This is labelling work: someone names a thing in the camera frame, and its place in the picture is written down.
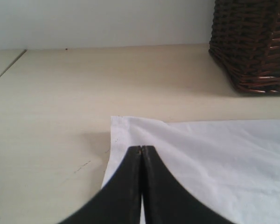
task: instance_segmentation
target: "wall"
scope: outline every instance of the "wall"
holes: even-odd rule
[[[208,42],[214,0],[0,0],[0,49]]]

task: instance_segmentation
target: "white fabric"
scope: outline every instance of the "white fabric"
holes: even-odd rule
[[[176,179],[227,219],[280,224],[280,120],[166,124],[112,117],[103,185],[134,145],[155,146]]]

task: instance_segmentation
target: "brown wicker basket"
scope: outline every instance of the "brown wicker basket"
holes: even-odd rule
[[[280,93],[280,0],[216,0],[210,53],[238,91]]]

